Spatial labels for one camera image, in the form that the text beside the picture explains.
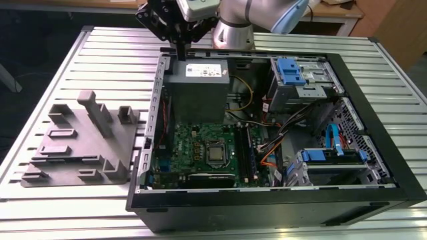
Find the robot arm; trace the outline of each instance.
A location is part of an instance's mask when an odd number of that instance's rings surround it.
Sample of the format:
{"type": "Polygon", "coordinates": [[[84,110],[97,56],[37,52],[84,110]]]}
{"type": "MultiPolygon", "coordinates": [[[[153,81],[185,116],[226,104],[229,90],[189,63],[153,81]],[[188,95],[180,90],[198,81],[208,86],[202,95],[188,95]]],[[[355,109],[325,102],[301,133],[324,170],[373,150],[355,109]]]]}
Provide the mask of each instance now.
{"type": "Polygon", "coordinates": [[[190,43],[214,26],[213,47],[218,49],[250,49],[252,24],[272,33],[289,33],[308,3],[309,0],[146,0],[136,19],[161,41],[169,41],[177,59],[184,61],[190,43]]]}
{"type": "Polygon", "coordinates": [[[137,21],[156,37],[169,41],[177,59],[185,60],[185,50],[216,26],[220,0],[146,0],[136,12],[137,21]]]}
{"type": "Polygon", "coordinates": [[[222,0],[220,21],[213,31],[213,46],[218,49],[253,47],[252,24],[276,34],[294,28],[309,0],[222,0]]]}

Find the open computer tower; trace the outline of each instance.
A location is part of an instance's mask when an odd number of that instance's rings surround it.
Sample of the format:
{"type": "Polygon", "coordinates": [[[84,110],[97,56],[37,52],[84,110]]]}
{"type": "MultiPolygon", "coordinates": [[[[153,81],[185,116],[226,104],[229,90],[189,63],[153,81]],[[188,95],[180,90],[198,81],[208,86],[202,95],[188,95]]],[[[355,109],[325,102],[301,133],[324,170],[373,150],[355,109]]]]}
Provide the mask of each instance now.
{"type": "Polygon", "coordinates": [[[337,54],[161,49],[126,199],[153,232],[349,225],[424,199],[337,54]]]}

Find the metal slotted table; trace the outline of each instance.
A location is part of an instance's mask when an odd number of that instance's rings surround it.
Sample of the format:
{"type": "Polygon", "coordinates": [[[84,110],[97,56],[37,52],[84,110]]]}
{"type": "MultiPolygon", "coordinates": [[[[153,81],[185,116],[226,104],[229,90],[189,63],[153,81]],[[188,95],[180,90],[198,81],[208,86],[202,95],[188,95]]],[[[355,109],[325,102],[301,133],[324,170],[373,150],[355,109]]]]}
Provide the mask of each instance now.
{"type": "MultiPolygon", "coordinates": [[[[209,48],[208,34],[194,48],[209,48]]],[[[129,184],[22,188],[21,175],[49,125],[52,104],[76,102],[80,90],[93,90],[108,109],[140,110],[144,133],[158,48],[168,43],[140,28],[85,27],[77,37],[28,122],[0,166],[0,238],[92,239],[181,237],[269,239],[424,239],[427,202],[391,210],[336,227],[181,232],[158,235],[125,211],[129,184]]],[[[260,51],[329,52],[341,55],[408,166],[427,190],[427,99],[381,45],[367,38],[254,34],[260,51]]],[[[134,145],[141,146],[142,137],[134,145]]]]}

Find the grey plastic holder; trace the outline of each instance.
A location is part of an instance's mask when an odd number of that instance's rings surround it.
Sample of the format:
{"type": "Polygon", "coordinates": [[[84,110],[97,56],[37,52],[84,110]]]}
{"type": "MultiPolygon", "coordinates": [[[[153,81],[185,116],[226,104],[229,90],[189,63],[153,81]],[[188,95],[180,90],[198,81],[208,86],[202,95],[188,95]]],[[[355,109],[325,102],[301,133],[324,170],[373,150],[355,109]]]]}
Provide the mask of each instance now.
{"type": "Polygon", "coordinates": [[[81,91],[85,110],[54,104],[52,120],[20,184],[24,187],[124,184],[128,179],[138,111],[108,111],[93,91],[81,91]]]}

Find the cpu socket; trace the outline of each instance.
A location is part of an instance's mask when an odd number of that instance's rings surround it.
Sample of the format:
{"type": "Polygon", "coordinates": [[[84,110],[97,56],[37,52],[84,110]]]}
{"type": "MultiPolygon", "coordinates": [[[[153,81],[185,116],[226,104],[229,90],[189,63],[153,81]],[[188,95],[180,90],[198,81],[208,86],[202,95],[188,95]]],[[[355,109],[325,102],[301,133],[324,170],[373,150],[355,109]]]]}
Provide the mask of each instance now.
{"type": "Polygon", "coordinates": [[[212,168],[221,168],[226,165],[225,145],[220,141],[208,141],[205,143],[205,164],[212,168]]]}

